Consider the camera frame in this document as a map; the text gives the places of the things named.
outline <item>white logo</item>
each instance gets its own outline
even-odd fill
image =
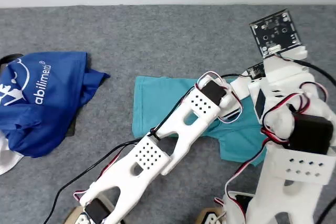
[[[25,83],[23,84],[23,86],[21,87],[21,89],[12,89],[11,85],[4,85],[4,84],[0,84],[0,95],[3,94],[2,96],[0,96],[0,104],[3,98],[5,98],[6,96],[10,96],[12,99],[8,102],[6,102],[4,104],[4,106],[10,105],[13,102],[16,102],[20,99],[24,99],[23,93],[22,91],[25,90],[28,82],[29,82],[29,78],[30,78],[30,74],[29,74],[29,70],[28,68],[22,63],[21,59],[17,59],[16,63],[22,65],[24,67],[24,69],[26,70],[26,80]],[[16,84],[17,81],[17,72],[14,71],[14,78],[11,80],[11,83]]]

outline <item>drawstring bag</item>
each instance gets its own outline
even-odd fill
[[[86,52],[37,52],[6,66],[0,76],[0,130],[11,151],[41,157],[62,142],[78,108],[109,77],[86,64]]]

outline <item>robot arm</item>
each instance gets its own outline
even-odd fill
[[[216,119],[235,114],[241,109],[240,101],[230,86],[220,78],[206,75],[195,84],[171,116],[152,134],[145,136],[125,157],[110,166],[80,198],[80,204],[95,223],[116,224],[138,203],[148,185],[158,176],[168,174],[189,152],[191,145]],[[197,116],[193,124],[184,119],[191,113]],[[158,140],[178,134],[174,152],[167,155],[158,147]],[[135,173],[140,166],[141,173]],[[100,200],[104,191],[120,188],[116,207],[111,212]]]

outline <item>circuit board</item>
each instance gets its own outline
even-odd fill
[[[301,46],[287,9],[251,23],[250,28],[263,58]]]

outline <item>black strap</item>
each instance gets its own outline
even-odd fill
[[[8,64],[13,60],[16,60],[20,57],[22,57],[23,54],[11,54],[11,55],[6,55],[5,57],[0,59],[0,73],[2,72],[2,65]]]

